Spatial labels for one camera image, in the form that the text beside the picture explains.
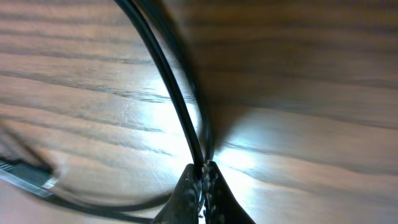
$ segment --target cable connector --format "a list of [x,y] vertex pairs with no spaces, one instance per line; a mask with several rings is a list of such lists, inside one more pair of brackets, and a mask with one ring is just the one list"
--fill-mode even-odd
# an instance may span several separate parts
[[39,197],[51,195],[44,187],[52,179],[51,171],[23,161],[10,161],[0,157],[0,179]]

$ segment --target wooden surface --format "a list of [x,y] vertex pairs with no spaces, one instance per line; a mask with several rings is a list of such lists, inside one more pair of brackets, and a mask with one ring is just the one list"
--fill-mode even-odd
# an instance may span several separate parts
[[[398,223],[398,2],[164,5],[210,102],[215,161],[257,223]],[[0,18],[0,118],[61,184],[120,203],[173,189],[187,143],[115,3],[5,0]],[[118,223],[0,189],[1,224]]]

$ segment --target clip jaw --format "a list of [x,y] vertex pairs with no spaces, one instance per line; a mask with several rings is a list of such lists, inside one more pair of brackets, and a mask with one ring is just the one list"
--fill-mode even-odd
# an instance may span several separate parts
[[197,224],[202,193],[206,224],[255,224],[236,201],[215,162],[207,162],[202,173],[202,180],[197,180],[193,164],[186,166],[172,196],[152,224]]
[[201,180],[193,164],[188,164],[178,181],[173,194],[152,224],[197,224],[201,207]]

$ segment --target wood grain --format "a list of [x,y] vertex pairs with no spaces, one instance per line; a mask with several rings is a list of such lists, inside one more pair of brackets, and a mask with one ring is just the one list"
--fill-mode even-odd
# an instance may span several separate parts
[[[398,3],[159,2],[210,102],[215,161],[256,223],[398,223]],[[57,166],[61,184],[115,203],[173,189],[188,146],[115,3],[6,0],[0,18],[0,119]],[[198,131],[195,99],[160,42]],[[6,223],[118,223],[0,184]]]

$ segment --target black cable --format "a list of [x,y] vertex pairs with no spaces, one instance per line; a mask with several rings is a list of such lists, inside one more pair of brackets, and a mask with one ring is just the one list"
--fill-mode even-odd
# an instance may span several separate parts
[[104,212],[103,210],[97,210],[94,208],[84,207],[81,205],[70,203],[70,202],[68,202],[60,197],[57,197],[55,195],[45,197],[45,198],[39,197],[34,194],[32,194],[32,196],[34,196],[37,199],[43,200],[43,201],[51,203],[53,205],[57,205],[62,208],[67,208],[70,210],[82,212],[82,213],[89,214],[89,215],[95,215],[98,217],[112,218],[112,219],[117,219],[117,220],[121,220],[121,221],[135,222],[135,223],[142,223],[142,224],[148,224],[148,223],[151,223],[151,221],[152,221],[151,218],[134,217],[134,216],[126,215],[126,214],[119,213],[119,212]]
[[208,110],[208,104],[202,95],[198,82],[196,80],[197,73],[190,62],[189,53],[185,47],[184,41],[177,35],[177,32],[170,25],[171,21],[166,16],[164,10],[156,5],[153,0],[134,0],[138,6],[145,12],[151,23],[155,25],[162,37],[166,40],[167,45],[172,50],[177,61],[181,65],[182,70],[191,86],[192,93],[198,103],[205,137],[205,160],[212,160],[214,156],[214,140],[213,129],[211,127],[211,119]]
[[201,153],[199,140],[197,138],[195,129],[193,128],[187,107],[170,65],[162,49],[160,48],[155,35],[152,33],[148,23],[144,19],[144,16],[140,13],[138,7],[131,0],[114,1],[124,11],[130,21],[133,23],[134,27],[137,29],[159,70],[159,73],[174,104],[178,118],[180,119],[182,129],[191,150],[193,163],[197,168],[198,175],[200,175],[201,167],[204,163],[203,154]]
[[[36,153],[36,151],[33,150],[30,146],[28,146],[17,134],[13,133],[12,131],[8,130],[7,128],[2,128],[2,130],[4,131],[4,134],[7,134],[9,138],[11,138],[17,144],[19,144],[21,149],[23,149],[25,152],[30,154],[30,156],[34,157],[35,159],[37,159],[39,162],[42,163],[42,165],[40,167],[37,167],[38,169],[43,170],[44,172],[47,172],[49,176],[53,174],[53,168],[50,166],[50,163],[48,161],[46,161],[45,159],[41,158]],[[2,161],[7,162],[8,164],[10,164],[10,166],[13,164],[22,162],[20,160],[9,160],[9,159],[6,159],[6,158],[0,156],[0,162],[2,162]],[[69,194],[73,194],[72,189],[69,189],[67,187],[62,187],[62,186],[59,186],[58,188],[62,191],[69,193]],[[171,194],[160,195],[160,196],[151,198],[146,202],[138,203],[135,205],[113,205],[113,206],[98,205],[95,203],[85,202],[80,199],[79,199],[79,204],[82,206],[86,206],[86,207],[96,209],[96,210],[102,210],[105,212],[135,212],[135,211],[145,210],[148,208],[154,208],[154,207],[163,205],[163,204],[167,203],[170,196],[171,196]]]
[[[130,21],[136,27],[138,33],[140,34],[141,38],[143,39],[145,45],[147,46],[152,58],[154,59],[155,64],[161,74],[161,77],[167,87],[169,95],[172,99],[174,104],[175,110],[177,112],[178,118],[182,125],[185,137],[188,142],[188,146],[190,148],[195,169],[198,171],[198,178],[200,179],[200,171],[201,167],[204,163],[203,154],[201,153],[201,148],[199,144],[199,140],[197,138],[195,129],[193,128],[192,121],[190,119],[190,115],[188,113],[187,107],[185,105],[183,96],[181,91],[178,87],[178,84],[175,80],[175,77],[170,69],[170,65],[165,58],[165,55],[162,49],[159,46],[154,34],[152,33],[148,23],[140,13],[137,6],[131,0],[115,0],[115,2],[119,5],[119,7],[125,12],[128,16]],[[193,81],[192,73],[193,68],[190,66],[189,62],[184,59],[184,51],[180,51],[180,47],[178,47],[178,39],[177,36],[173,33],[169,33],[170,31],[167,29],[166,37],[168,35],[172,35],[171,38],[166,38],[166,40],[170,40],[169,43],[173,45],[172,50],[175,52],[177,59],[182,63],[182,67],[185,71],[188,81],[190,82],[192,91],[197,98],[198,105],[200,107],[200,113],[202,116],[202,120],[204,123],[204,130],[205,130],[205,137],[206,137],[206,159],[211,159],[213,157],[213,140],[211,135],[211,127],[210,127],[210,119],[209,115],[206,110],[206,104],[204,98],[198,91],[198,88]],[[43,162],[47,165],[46,161],[42,160],[40,156],[37,156],[34,151],[31,151],[30,148],[26,144],[22,144],[28,151],[35,156],[40,162]],[[127,206],[118,206],[118,207],[109,207],[109,206],[102,206],[102,205],[93,205],[87,203],[87,206],[81,206],[79,204],[71,203],[65,199],[62,199],[56,195],[52,195],[50,197],[39,197],[34,195],[37,198],[52,203],[54,205],[61,206],[63,208],[68,208],[72,210],[76,210],[79,212],[87,213],[90,215],[96,215],[100,217],[106,218],[113,218],[123,221],[129,222],[139,222],[139,223],[150,223],[152,221],[151,218],[142,218],[142,217],[133,217],[123,213],[121,211],[126,211],[127,209],[131,208],[148,208],[149,204],[140,204],[140,205],[127,205]]]
[[59,197],[65,199],[66,201],[69,201],[71,203],[76,203],[84,207],[96,210],[102,210],[105,212],[136,212],[149,208],[154,208],[167,203],[167,201],[171,196],[171,194],[158,195],[154,198],[147,200],[146,202],[141,202],[135,205],[100,205],[97,203],[91,203],[81,200],[79,197],[74,197],[73,190],[66,189],[65,187],[56,186],[56,189],[58,190],[55,192],[52,189],[50,189],[50,191],[53,194],[58,195]]

